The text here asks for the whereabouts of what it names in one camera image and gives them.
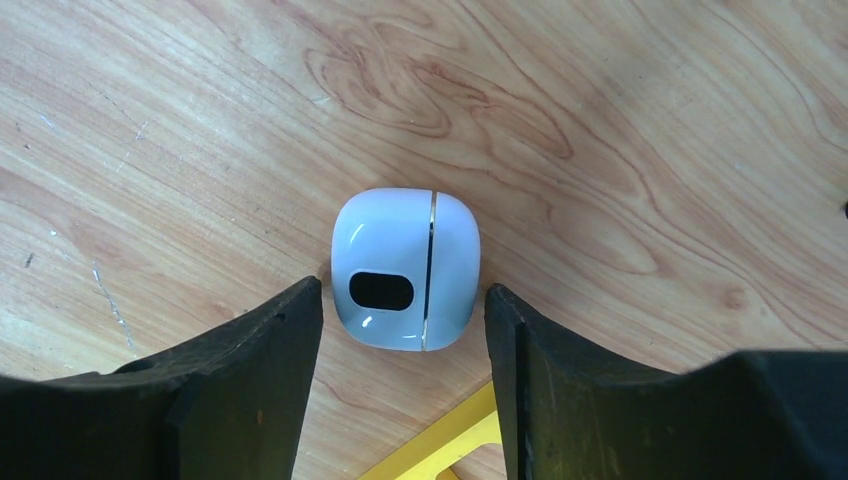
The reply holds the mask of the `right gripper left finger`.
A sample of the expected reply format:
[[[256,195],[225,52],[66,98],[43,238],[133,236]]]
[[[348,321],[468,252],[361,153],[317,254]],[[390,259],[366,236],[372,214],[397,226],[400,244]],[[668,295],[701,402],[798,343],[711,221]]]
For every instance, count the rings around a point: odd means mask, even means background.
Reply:
[[[323,328],[308,276],[108,373],[1,380],[5,479],[288,479]]]

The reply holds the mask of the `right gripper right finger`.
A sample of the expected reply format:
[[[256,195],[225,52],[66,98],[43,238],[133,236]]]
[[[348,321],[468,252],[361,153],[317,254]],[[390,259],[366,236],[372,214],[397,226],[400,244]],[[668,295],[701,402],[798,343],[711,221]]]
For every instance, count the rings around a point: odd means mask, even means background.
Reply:
[[[506,286],[484,323],[511,479],[843,479],[847,356],[741,350],[684,374],[550,320]]]

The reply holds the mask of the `white earbud charging case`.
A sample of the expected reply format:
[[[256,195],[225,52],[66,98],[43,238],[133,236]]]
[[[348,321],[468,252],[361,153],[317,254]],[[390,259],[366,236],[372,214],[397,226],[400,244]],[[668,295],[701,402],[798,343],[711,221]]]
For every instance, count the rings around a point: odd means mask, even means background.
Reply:
[[[481,259],[475,217],[454,196],[415,188],[363,191],[344,204],[333,229],[337,316],[364,345],[444,349],[470,322]]]

